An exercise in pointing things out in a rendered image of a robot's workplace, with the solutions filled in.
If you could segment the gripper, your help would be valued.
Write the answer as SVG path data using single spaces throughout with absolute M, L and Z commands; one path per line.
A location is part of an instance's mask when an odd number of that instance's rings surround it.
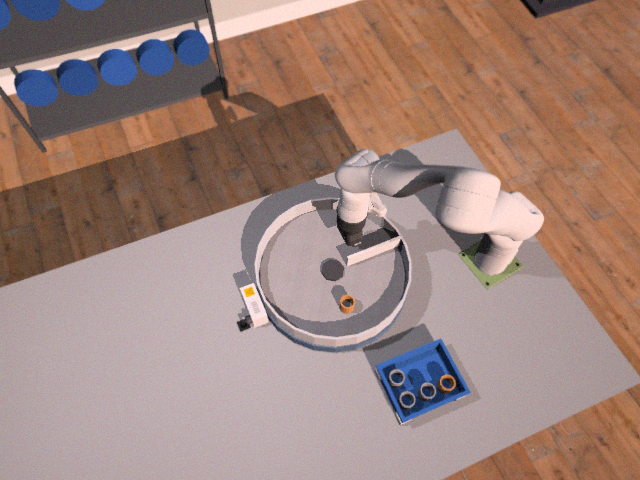
M 358 245 L 362 241 L 368 212 L 382 217 L 386 214 L 386 207 L 375 193 L 370 193 L 368 205 L 361 211 L 348 211 L 340 203 L 337 206 L 337 228 L 341 233 L 346 245 Z M 342 230 L 341 230 L 342 229 Z

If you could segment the blue crate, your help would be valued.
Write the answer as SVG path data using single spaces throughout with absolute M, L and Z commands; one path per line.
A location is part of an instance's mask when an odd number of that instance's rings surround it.
M 376 368 L 374 371 L 389 398 L 399 425 L 467 395 L 467 385 L 463 377 L 445 344 L 438 340 L 380 363 Z M 399 388 L 391 387 L 387 381 L 390 372 L 395 369 L 405 374 L 405 381 Z M 451 375 L 456 383 L 454 389 L 447 394 L 441 393 L 437 388 L 437 382 L 443 375 Z M 435 386 L 436 395 L 432 400 L 424 402 L 418 397 L 418 390 L 427 382 Z M 405 391 L 412 392 L 416 399 L 414 406 L 409 410 L 402 410 L 397 403 L 398 398 Z

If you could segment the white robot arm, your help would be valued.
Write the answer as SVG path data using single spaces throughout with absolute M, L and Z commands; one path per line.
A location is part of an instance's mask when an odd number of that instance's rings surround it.
M 544 221 L 541 211 L 523 194 L 499 191 L 496 176 L 474 168 L 399 163 L 361 149 L 337 166 L 335 179 L 341 187 L 341 205 L 352 212 L 368 205 L 370 193 L 403 198 L 443 183 L 436 219 L 452 231 L 486 233 L 474 263 L 488 275 L 501 273 L 522 241 L 533 236 Z

